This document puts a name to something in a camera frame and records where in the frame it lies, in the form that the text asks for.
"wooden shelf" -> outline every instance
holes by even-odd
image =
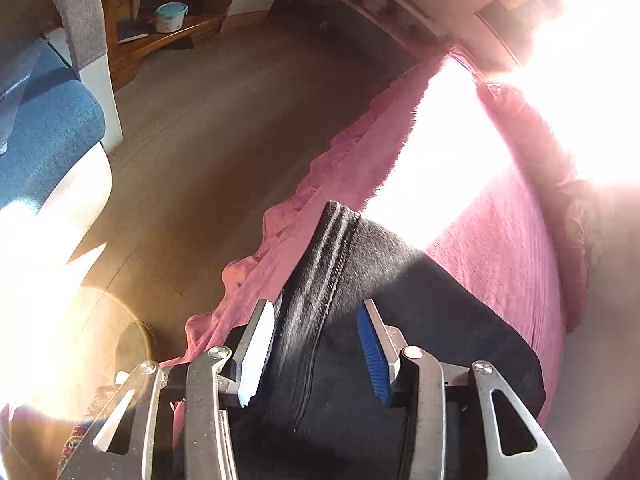
[[[143,57],[174,41],[180,40],[180,38],[201,32],[211,31],[216,33],[220,30],[224,19],[224,15],[211,16],[201,14],[199,16],[186,16],[180,30],[167,34],[153,32],[146,38],[115,45],[109,50],[109,65],[113,89],[117,90],[122,88],[128,82],[132,81]]]

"black book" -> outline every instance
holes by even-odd
[[[145,38],[149,35],[149,24],[141,20],[124,18],[116,22],[116,35],[118,43]]]

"teal lid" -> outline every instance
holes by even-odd
[[[163,4],[156,9],[156,14],[162,14],[166,18],[172,18],[176,14],[186,13],[189,7],[180,2],[171,2]]]

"pink blanket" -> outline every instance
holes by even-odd
[[[295,195],[265,213],[257,253],[226,266],[222,302],[188,320],[188,350],[166,364],[222,344],[258,299],[277,297],[328,200],[425,250],[529,342],[542,364],[545,420],[564,339],[556,256],[473,75],[452,57],[416,67],[334,138]]]

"laminate floor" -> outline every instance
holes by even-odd
[[[15,419],[37,476],[54,478],[94,389],[113,382],[124,327],[149,323],[157,360],[183,354],[184,323],[223,296],[223,267],[255,252],[263,212],[294,192],[382,78],[317,27],[271,19],[160,51],[117,92],[124,142],[109,157],[113,190],[72,259],[104,250],[65,314],[46,413]]]

